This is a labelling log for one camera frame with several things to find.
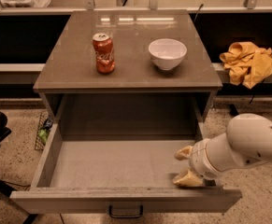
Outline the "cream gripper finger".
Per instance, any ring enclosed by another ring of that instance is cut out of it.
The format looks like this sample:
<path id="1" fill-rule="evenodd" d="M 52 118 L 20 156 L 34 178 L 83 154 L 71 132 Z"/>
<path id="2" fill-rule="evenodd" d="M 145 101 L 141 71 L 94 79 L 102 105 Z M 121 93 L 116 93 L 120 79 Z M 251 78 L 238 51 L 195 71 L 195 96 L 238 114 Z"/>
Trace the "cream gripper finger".
<path id="1" fill-rule="evenodd" d="M 173 178 L 173 183 L 179 187 L 202 187 L 203 178 L 191 168 L 183 169 Z"/>
<path id="2" fill-rule="evenodd" d="M 192 146 L 183 147 L 175 153 L 174 158 L 179 161 L 188 160 L 191 156 L 192 150 Z"/>

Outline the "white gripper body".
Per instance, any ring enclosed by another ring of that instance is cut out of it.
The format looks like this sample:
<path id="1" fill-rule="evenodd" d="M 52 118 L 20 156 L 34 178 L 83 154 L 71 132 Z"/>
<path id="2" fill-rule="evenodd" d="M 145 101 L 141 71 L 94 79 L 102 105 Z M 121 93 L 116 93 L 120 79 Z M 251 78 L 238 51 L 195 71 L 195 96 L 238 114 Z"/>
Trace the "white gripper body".
<path id="1" fill-rule="evenodd" d="M 197 142 L 192 149 L 190 167 L 206 180 L 216 179 L 222 175 L 219 157 L 222 154 L 224 141 L 221 138 L 204 139 Z"/>

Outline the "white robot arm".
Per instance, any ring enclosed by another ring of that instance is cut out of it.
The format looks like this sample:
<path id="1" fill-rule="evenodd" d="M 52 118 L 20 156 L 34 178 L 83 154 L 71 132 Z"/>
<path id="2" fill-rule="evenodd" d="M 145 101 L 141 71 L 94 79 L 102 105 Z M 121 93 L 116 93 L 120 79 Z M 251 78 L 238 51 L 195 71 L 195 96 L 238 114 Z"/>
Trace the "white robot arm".
<path id="1" fill-rule="evenodd" d="M 175 158 L 189 164 L 173 178 L 179 187 L 202 187 L 226 171 L 272 163 L 272 121 L 250 113 L 237 115 L 223 134 L 183 147 Z"/>

